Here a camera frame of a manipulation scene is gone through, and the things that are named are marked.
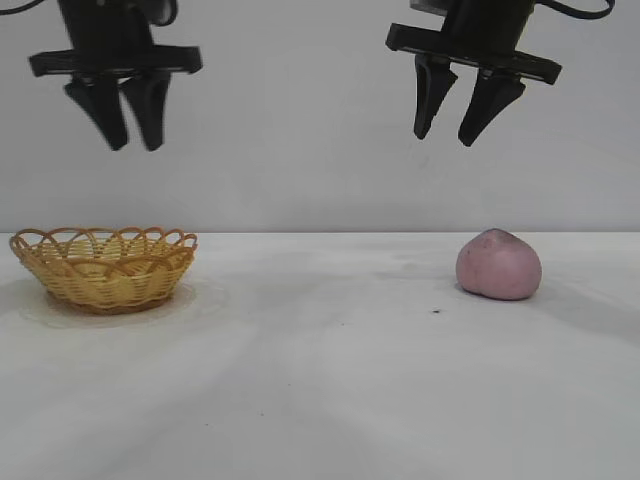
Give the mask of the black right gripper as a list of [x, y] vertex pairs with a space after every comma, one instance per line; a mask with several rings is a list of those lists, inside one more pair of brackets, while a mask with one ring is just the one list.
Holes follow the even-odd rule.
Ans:
[[458, 131], [458, 139], [466, 147], [522, 96], [525, 85], [520, 77], [549, 85], [556, 82], [561, 72], [559, 64], [517, 50], [534, 5], [533, 1], [513, 0], [412, 1], [413, 9], [442, 16], [441, 29], [398, 23], [390, 26], [385, 41], [390, 50], [419, 54], [414, 58], [414, 134], [418, 139], [426, 137], [458, 79], [450, 62], [480, 69]]

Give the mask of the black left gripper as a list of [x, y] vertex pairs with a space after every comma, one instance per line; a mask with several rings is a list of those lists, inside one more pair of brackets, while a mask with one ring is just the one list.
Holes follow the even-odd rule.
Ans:
[[[129, 78], [120, 85], [148, 151], [164, 143], [164, 112], [170, 72], [193, 74], [202, 66], [196, 46], [155, 43], [153, 26], [175, 21], [175, 1], [89, 1], [58, 3], [71, 42], [69, 50], [29, 58], [36, 77], [56, 74]], [[128, 143], [118, 83], [111, 77], [74, 76], [66, 95], [92, 120], [113, 151]]]

